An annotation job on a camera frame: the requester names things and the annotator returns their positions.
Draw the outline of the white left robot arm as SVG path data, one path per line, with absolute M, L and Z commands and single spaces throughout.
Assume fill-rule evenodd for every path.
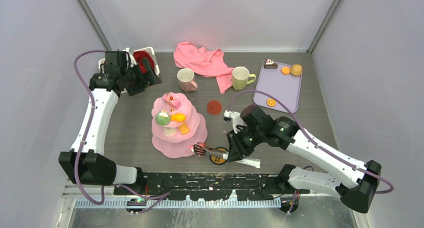
M 154 61 L 146 51 L 105 51 L 99 71 L 83 86 L 88 92 L 87 110 L 70 151 L 58 162 L 73 184 L 111 186 L 125 184 L 133 194 L 146 188 L 139 167 L 117 165 L 104 156 L 109 122 L 122 92 L 129 96 L 160 84 Z

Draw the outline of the pink cherry cake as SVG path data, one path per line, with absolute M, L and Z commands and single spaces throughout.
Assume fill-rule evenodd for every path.
M 165 104 L 170 106 L 171 110 L 177 110 L 181 107 L 180 100 L 171 92 L 168 92 L 163 96 L 163 101 Z

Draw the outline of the pink three-tier dessert stand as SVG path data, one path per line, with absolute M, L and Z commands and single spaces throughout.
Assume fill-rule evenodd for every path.
M 192 156 L 194 153 L 190 150 L 189 146 L 205 142 L 208 136 L 206 120 L 183 93 L 169 93 L 172 93 L 179 99 L 181 106 L 179 109 L 171 110 L 171 107 L 165 104 L 163 100 L 163 96 L 166 93 L 154 101 L 153 109 L 151 110 L 152 144 L 155 149 L 168 158 L 177 159 Z M 165 126 L 158 125 L 155 122 L 155 116 L 162 110 L 166 110 L 170 115 L 182 113 L 186 116 L 186 120 L 185 122 L 173 121 Z M 190 129 L 188 134 L 182 135 L 180 133 L 178 127 L 182 123 L 186 123 L 188 125 Z M 163 134 L 163 127 L 177 128 L 177 132 L 173 136 L 165 136 Z

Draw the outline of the green frog macaron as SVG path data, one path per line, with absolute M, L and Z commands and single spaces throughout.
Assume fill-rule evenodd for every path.
M 164 109 L 155 116 L 155 122 L 159 126 L 167 126 L 171 122 L 171 115 Z

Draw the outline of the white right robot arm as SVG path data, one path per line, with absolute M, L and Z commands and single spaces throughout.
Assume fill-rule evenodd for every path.
M 254 104 L 242 112 L 226 110 L 223 119 L 233 127 L 226 134 L 229 162 L 248 158 L 260 144 L 281 148 L 325 170 L 315 172 L 285 164 L 275 180 L 282 193 L 315 191 L 340 199 L 356 212 L 369 211 L 382 169 L 378 162 L 353 159 L 321 142 L 294 120 L 285 116 L 272 118 Z

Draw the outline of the orange wafer bar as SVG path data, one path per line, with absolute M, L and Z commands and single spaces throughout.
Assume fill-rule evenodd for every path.
M 179 127 L 178 127 L 180 133 L 182 135 L 186 135 L 190 132 L 190 128 L 188 127 L 188 125 L 184 122 L 182 123 Z

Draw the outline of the green mug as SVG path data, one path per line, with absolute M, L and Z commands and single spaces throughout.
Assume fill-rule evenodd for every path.
M 244 66 L 235 67 L 232 70 L 232 87 L 236 91 L 242 91 L 248 84 L 253 83 L 257 76 Z

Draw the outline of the orange fish-shaped cookie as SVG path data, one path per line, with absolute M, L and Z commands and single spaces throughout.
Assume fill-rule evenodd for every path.
M 186 116 L 183 113 L 175 113 L 171 116 L 171 122 L 183 123 L 186 121 Z

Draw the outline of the pink mug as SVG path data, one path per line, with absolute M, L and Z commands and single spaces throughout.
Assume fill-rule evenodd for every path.
M 195 82 L 195 73 L 189 68 L 181 68 L 177 73 L 177 79 L 180 88 L 186 93 L 198 89 L 198 84 Z

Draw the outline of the white round cake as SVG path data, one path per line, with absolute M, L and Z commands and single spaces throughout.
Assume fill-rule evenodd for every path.
M 175 128 L 175 127 L 163 127 L 162 132 L 166 137 L 172 137 L 176 134 L 177 128 Z

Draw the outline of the chocolate cake slice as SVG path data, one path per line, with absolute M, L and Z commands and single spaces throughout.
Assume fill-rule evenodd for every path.
M 263 65 L 264 69 L 277 69 L 278 64 L 275 63 L 272 59 L 268 58 Z

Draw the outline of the metal serving tongs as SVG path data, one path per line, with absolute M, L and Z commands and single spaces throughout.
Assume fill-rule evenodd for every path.
M 210 155 L 214 155 L 214 156 L 217 156 L 217 157 L 222 157 L 222 158 L 227 160 L 227 163 L 229 163 L 230 162 L 229 154 L 230 154 L 229 151 L 228 151 L 228 153 L 225 153 L 225 152 L 222 152 L 222 151 L 216 151 L 216 148 L 213 148 L 213 147 L 206 145 L 206 154 L 203 155 L 203 156 L 209 157 Z M 257 169 L 259 169 L 261 167 L 261 161 L 259 159 L 249 158 L 249 157 L 243 158 L 241 160 L 236 160 L 235 163 L 251 166 L 251 167 L 254 167 L 254 168 L 257 168 Z

